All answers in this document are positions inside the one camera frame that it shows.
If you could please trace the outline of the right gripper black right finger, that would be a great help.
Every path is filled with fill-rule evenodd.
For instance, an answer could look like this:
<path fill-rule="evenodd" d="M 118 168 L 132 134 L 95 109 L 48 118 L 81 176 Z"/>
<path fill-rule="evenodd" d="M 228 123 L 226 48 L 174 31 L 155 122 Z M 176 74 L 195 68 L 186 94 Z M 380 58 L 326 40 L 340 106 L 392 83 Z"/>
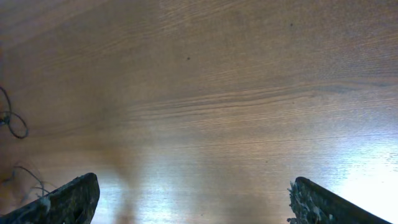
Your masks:
<path fill-rule="evenodd" d="M 290 184 L 289 224 L 391 224 L 305 177 Z"/>

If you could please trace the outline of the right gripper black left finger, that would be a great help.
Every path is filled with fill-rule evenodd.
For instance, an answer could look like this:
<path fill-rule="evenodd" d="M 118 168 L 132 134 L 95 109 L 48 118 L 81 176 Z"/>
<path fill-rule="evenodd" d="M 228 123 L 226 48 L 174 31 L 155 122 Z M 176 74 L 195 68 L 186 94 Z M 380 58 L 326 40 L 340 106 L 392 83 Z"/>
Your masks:
<path fill-rule="evenodd" d="M 97 175 L 89 172 L 1 217 L 1 224 L 90 224 L 100 198 Z"/>

